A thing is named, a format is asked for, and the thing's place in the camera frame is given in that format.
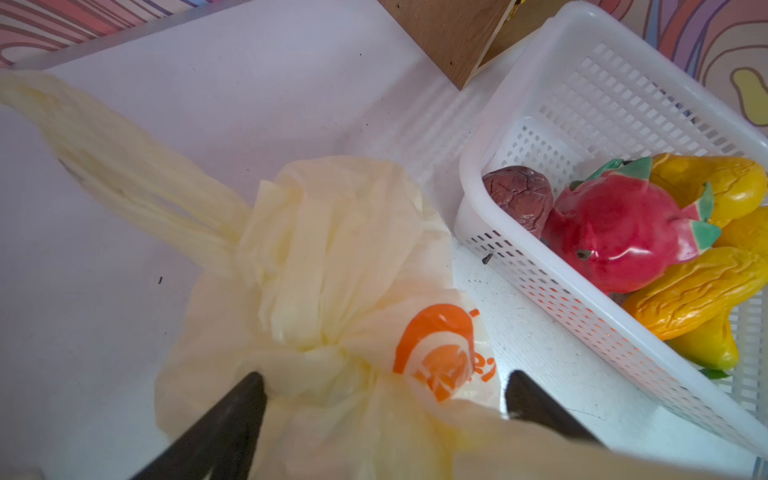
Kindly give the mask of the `toy pink dragon fruit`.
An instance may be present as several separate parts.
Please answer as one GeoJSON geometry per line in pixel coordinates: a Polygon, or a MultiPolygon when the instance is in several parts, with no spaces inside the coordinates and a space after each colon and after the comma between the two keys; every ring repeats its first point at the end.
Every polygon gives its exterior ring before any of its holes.
{"type": "Polygon", "coordinates": [[[665,271],[712,247],[721,229],[709,222],[709,182],[685,207],[651,182],[650,157],[614,159],[564,189],[549,214],[542,242],[606,294],[638,291],[665,271]]]}

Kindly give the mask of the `toy dark red fruit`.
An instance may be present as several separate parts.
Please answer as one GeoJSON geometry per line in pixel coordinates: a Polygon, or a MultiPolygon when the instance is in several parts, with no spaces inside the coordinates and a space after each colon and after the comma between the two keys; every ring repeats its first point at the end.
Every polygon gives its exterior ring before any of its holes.
{"type": "Polygon", "coordinates": [[[482,177],[487,193],[507,215],[539,239],[553,208],[547,178],[521,165],[505,167],[482,177]]]}

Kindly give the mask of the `cream plastic grocery bag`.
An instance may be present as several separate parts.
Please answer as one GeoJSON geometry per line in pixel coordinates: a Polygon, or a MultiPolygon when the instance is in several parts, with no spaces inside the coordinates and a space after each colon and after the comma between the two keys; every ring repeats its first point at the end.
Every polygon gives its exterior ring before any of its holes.
{"type": "Polygon", "coordinates": [[[202,268],[155,383],[172,442],[259,376],[224,454],[250,479],[700,477],[499,411],[451,235],[400,165],[292,162],[248,204],[54,76],[6,72],[1,101],[92,198],[202,268]]]}

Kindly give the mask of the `toy yellow corn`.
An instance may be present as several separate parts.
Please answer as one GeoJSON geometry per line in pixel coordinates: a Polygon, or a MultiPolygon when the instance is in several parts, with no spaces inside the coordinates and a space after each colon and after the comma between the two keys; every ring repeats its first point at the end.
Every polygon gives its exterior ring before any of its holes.
{"type": "Polygon", "coordinates": [[[766,284],[766,259],[735,247],[718,247],[670,267],[658,280],[631,294],[622,308],[666,341],[730,312],[766,284]]]}

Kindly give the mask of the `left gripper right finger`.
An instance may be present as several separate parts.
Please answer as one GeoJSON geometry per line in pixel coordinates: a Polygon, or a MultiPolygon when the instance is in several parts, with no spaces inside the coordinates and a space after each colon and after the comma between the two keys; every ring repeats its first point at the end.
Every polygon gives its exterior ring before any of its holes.
{"type": "Polygon", "coordinates": [[[505,387],[507,413],[518,420],[546,427],[574,441],[603,443],[538,383],[521,370],[510,373],[505,387]]]}

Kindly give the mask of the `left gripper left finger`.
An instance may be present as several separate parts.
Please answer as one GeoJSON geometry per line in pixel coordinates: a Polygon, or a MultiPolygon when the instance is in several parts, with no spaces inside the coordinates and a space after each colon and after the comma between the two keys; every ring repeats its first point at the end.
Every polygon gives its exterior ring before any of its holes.
{"type": "Polygon", "coordinates": [[[246,479],[266,406],[262,376],[246,375],[133,479],[246,479]]]}

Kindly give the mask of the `white perforated plastic basket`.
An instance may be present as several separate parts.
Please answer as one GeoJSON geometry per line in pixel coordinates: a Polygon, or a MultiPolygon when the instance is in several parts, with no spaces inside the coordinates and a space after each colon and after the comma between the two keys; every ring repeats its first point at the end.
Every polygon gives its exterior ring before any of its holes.
{"type": "Polygon", "coordinates": [[[489,199],[483,176],[521,164],[554,191],[612,159],[662,152],[767,160],[767,141],[601,9],[571,2],[535,32],[482,111],[459,165],[456,237],[669,411],[767,454],[767,295],[736,307],[741,360],[711,381],[489,199]]]}

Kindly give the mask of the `toy yellow pear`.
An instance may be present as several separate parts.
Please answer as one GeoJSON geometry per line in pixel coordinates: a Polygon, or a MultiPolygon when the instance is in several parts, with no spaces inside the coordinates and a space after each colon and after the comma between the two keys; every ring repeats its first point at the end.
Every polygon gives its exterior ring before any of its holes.
{"type": "Polygon", "coordinates": [[[651,182],[680,207],[698,200],[709,183],[714,193],[710,222],[718,227],[751,213],[767,195],[765,169],[741,157],[659,154],[653,157],[651,182]]]}

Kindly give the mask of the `wooden shelf unit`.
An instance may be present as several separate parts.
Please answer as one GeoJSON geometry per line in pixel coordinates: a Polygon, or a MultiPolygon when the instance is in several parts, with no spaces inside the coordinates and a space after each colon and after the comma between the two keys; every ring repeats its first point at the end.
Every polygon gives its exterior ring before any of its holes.
{"type": "Polygon", "coordinates": [[[380,0],[458,89],[553,17],[567,0],[380,0]]]}

